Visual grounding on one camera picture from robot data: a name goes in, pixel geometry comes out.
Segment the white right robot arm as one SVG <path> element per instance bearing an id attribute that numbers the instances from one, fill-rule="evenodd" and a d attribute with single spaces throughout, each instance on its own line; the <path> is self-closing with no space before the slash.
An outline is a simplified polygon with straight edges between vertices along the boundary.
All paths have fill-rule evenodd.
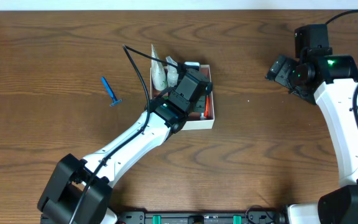
<path id="1" fill-rule="evenodd" d="M 358 223 L 358 69 L 352 56 L 333 55 L 325 24 L 295 30 L 295 54 L 281 55 L 266 78 L 318 105 L 333 142 L 339 188 L 315 203 L 286 207 L 281 223 Z"/>

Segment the clear pump bottle purple liquid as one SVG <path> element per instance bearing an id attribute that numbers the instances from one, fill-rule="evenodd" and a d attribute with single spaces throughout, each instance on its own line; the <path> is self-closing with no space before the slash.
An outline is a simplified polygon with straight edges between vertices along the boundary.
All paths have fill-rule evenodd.
<path id="1" fill-rule="evenodd" d="M 166 61 L 170 63 L 170 65 L 167 65 L 167 85 L 168 87 L 174 87 L 178 83 L 178 64 L 171 58 L 171 56 L 167 56 Z"/>

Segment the blue disposable razor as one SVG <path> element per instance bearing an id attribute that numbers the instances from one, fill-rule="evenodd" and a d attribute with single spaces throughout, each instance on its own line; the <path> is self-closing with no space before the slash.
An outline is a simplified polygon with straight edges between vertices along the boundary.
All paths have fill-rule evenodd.
<path id="1" fill-rule="evenodd" d="M 115 105 L 121 103 L 122 100 L 117 99 L 117 97 L 116 97 L 116 95 L 114 94 L 112 88 L 110 87 L 108 81 L 107 81 L 104 77 L 101 77 L 101 81 L 102 81 L 102 83 L 103 83 L 103 85 L 104 85 L 104 87 L 105 87 L 105 89 L 106 89 L 108 95 L 109 95 L 110 98 L 112 99 L 112 103 L 110 104 L 110 106 L 115 106 Z"/>

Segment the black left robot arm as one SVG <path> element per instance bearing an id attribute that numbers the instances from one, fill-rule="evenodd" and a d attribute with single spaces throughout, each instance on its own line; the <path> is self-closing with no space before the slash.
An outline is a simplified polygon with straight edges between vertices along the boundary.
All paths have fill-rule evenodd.
<path id="1" fill-rule="evenodd" d="M 118 180 L 144 155 L 182 129 L 210 129 L 196 119 L 196 102 L 212 92 L 208 65 L 189 68 L 168 96 L 159 95 L 139 119 L 102 149 L 77 159 L 68 154 L 56 165 L 37 208 L 51 223 L 116 223 L 109 207 Z"/>

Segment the Colgate toothpaste tube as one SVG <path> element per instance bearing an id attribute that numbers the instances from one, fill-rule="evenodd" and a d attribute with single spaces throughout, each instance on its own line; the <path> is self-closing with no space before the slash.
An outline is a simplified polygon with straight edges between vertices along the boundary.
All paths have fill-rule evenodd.
<path id="1" fill-rule="evenodd" d="M 209 96 L 206 96 L 205 109 L 204 109 L 204 112 L 200 114 L 200 119 L 206 120 L 206 119 L 208 119 L 208 115 L 209 115 Z"/>

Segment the white speckled cream tube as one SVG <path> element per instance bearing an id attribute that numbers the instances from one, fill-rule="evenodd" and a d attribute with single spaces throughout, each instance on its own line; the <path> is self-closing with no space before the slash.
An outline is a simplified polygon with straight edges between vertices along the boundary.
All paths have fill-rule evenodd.
<path id="1" fill-rule="evenodd" d="M 157 51 L 153 45 L 151 45 L 152 49 L 152 60 L 151 60 L 151 75 L 152 75 L 152 82 L 154 88 L 157 91 L 162 91 L 167 87 L 167 77 L 161 62 L 156 61 L 155 59 L 159 59 Z"/>

